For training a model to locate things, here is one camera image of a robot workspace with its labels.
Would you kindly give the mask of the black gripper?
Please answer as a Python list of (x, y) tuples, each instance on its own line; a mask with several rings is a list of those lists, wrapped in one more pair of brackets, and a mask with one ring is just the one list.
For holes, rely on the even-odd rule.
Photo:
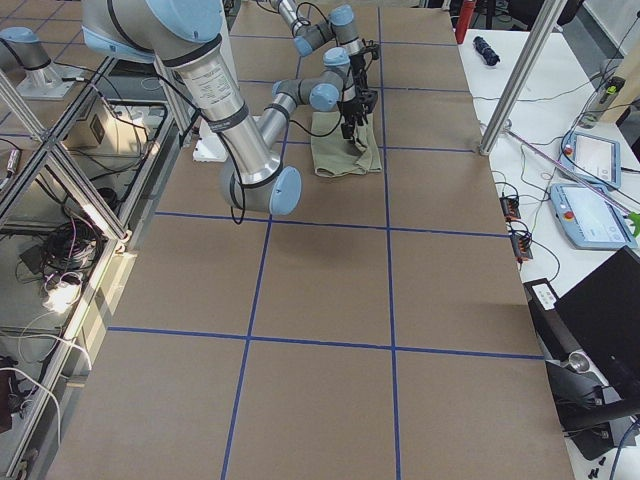
[(357, 38), (349, 47), (352, 77), (360, 90), (368, 90), (368, 69), (380, 56), (380, 44), (374, 40)]
[(342, 136), (344, 139), (351, 139), (351, 125), (355, 125), (352, 143), (356, 148), (368, 147), (368, 117), (373, 113), (377, 101), (377, 90), (362, 88), (357, 82), (352, 82), (345, 88), (338, 103), (343, 121)]

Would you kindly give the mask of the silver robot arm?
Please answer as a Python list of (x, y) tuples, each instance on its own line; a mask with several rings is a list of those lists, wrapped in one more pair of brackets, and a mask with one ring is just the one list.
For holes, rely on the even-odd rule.
[[(380, 45), (374, 40), (365, 40), (358, 32), (355, 14), (350, 5), (334, 8), (326, 16), (319, 7), (302, 2), (297, 4), (289, 0), (257, 1), (260, 7), (270, 6), (271, 13), (278, 14), (291, 31), (294, 45), (301, 57), (307, 57), (328, 43), (334, 42), (343, 47), (350, 59), (351, 73), (356, 88), (369, 92), (368, 69), (380, 55)], [(303, 5), (315, 8), (321, 21), (312, 24), (301, 13)]]
[(368, 86), (368, 59), (380, 46), (360, 37), (351, 6), (341, 5), (312, 24), (293, 1), (271, 7), (289, 27), (299, 55), (325, 44), (323, 72), (315, 78), (284, 80), (273, 87), (274, 99), (253, 118), (223, 54), (223, 8), (214, 1), (85, 1), (82, 29), (86, 45), (106, 56), (137, 63), (160, 61), (177, 73), (210, 131), (224, 145), (220, 184), (227, 204), (241, 211), (282, 216), (297, 206), (302, 179), (271, 150), (291, 114), (301, 105), (329, 112), (337, 108), (337, 128), (353, 142), (367, 123), (378, 94)]

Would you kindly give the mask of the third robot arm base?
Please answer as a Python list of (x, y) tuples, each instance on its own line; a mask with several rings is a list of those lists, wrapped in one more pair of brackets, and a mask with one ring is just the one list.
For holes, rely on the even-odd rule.
[(1, 31), (1, 70), (22, 70), (25, 78), (18, 93), (29, 100), (62, 100), (82, 79), (78, 67), (53, 62), (39, 37), (27, 27), (9, 27)]

